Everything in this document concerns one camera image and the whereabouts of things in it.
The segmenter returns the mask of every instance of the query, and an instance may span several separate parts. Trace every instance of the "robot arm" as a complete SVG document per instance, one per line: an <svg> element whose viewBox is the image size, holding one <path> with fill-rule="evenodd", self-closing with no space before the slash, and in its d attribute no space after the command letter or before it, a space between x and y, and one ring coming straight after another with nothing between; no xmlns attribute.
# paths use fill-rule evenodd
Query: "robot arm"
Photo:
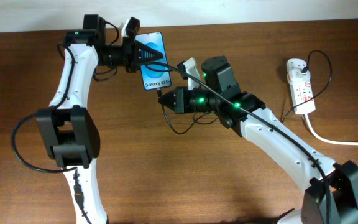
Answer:
<svg viewBox="0 0 358 224"><path fill-rule="evenodd" d="M214 111L224 127L233 129L240 137L259 146L292 177L304 192L303 208L301 211L292 210L272 223L327 223L326 192L322 176L315 164L297 146L238 107L273 124L318 159L329 185L336 189L328 193L331 201L330 223L358 223L357 165L352 161L340 165L324 156L279 122L264 102L253 94L241 92L225 56L208 59L201 68L206 85L234 106L222 102L208 90L190 90L188 87L178 87L162 95L158 101L176 114Z"/></svg>
<svg viewBox="0 0 358 224"><path fill-rule="evenodd" d="M66 49L60 84L49 106L58 105L69 86L67 97L55 110L42 109L37 116L49 157L63 169L77 168L64 172L70 186L77 224L108 223L96 178L100 136L87 110L88 93L96 66L123 66L127 72L136 72L141 65L163 57L162 53L135 41L139 28L139 20L129 19L123 27L122 45L107 45L104 19L98 15L85 15L83 29L69 31L65 37L64 44L74 58ZM75 66L69 79L72 63ZM59 130L65 123L71 123L73 129Z"/></svg>

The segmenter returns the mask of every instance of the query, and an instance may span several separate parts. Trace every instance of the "wooden table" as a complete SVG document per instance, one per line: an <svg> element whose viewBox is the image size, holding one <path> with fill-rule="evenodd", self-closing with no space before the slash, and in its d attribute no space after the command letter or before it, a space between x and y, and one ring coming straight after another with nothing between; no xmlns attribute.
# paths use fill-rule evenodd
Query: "wooden table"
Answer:
<svg viewBox="0 0 358 224"><path fill-rule="evenodd" d="M325 51L334 76L316 100L311 121L328 139L358 141L358 20L141 29L155 31L163 33L172 65L225 55L242 90L254 93L278 117L291 105L285 62L306 59L310 50ZM75 222L64 176L29 170L9 144L18 120L53 98L63 68L55 44L64 35L64 30L0 34L0 223ZM108 39L113 38L109 29ZM310 67L316 93L328 79L328 65L316 54ZM172 77L173 87L186 85L178 74ZM98 184L111 223L219 223L276 217L301 207L303 195L292 179L232 130L216 122L174 134L157 94L143 89L140 73L120 68L110 82L92 82L88 102L101 135ZM177 129L191 123L191 115L168 115ZM285 124L337 162L358 164L358 147L317 140L298 115L291 114ZM20 130L17 144L31 163L56 168L35 121Z"/></svg>

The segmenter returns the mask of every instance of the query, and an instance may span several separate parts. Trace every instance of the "smartphone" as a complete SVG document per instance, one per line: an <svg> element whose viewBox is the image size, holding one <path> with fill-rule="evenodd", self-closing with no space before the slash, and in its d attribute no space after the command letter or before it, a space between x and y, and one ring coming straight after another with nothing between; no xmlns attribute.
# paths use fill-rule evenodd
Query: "smartphone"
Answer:
<svg viewBox="0 0 358 224"><path fill-rule="evenodd" d="M164 41L161 32L154 32L149 34L136 35L135 40L145 44L155 50L161 52L164 56L163 59L157 62L168 63L167 56L165 55ZM167 68L160 65L149 65L151 68L159 70L167 70ZM143 86L145 90L155 90L158 88L166 88L171 86L171 76L169 72L155 72L146 68L145 65L140 67L142 72Z"/></svg>

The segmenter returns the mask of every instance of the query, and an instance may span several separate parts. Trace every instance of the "black joint housing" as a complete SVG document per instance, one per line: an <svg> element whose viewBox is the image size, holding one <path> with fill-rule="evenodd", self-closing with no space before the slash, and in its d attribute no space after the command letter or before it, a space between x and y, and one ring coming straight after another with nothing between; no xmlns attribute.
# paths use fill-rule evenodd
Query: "black joint housing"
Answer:
<svg viewBox="0 0 358 224"><path fill-rule="evenodd" d="M220 102L208 90L188 90L187 87L178 87L162 95L158 102L170 108L175 114L214 111Z"/></svg>
<svg viewBox="0 0 358 224"><path fill-rule="evenodd" d="M83 29L68 31L64 44L94 46L99 66L123 66L126 72L136 72L141 65L163 58L158 50L135 40L139 29L140 21L131 17L125 29L127 36L122 38L122 44L106 44L106 21L97 14L84 15Z"/></svg>
<svg viewBox="0 0 358 224"><path fill-rule="evenodd" d="M59 130L66 122L71 122L73 129ZM37 123L48 156L56 160L57 166L88 168L92 159L99 156L99 132L86 108L41 109Z"/></svg>
<svg viewBox="0 0 358 224"><path fill-rule="evenodd" d="M201 69L205 74L205 83L223 97L232 98L241 93L240 86L225 56L207 59L203 62Z"/></svg>
<svg viewBox="0 0 358 224"><path fill-rule="evenodd" d="M224 127L233 129L235 133L242 137L240 123L247 119L248 114L240 110L239 107L252 113L259 108L265 109L266 104L255 95L247 92L239 93L229 100L239 106L235 107L223 103L223 105L219 107L219 111L215 113Z"/></svg>
<svg viewBox="0 0 358 224"><path fill-rule="evenodd" d="M335 164L335 171L328 177L335 188L331 197L330 223L358 223L358 166L352 161ZM305 190L301 218L303 223L325 224L326 193L324 183L312 179Z"/></svg>

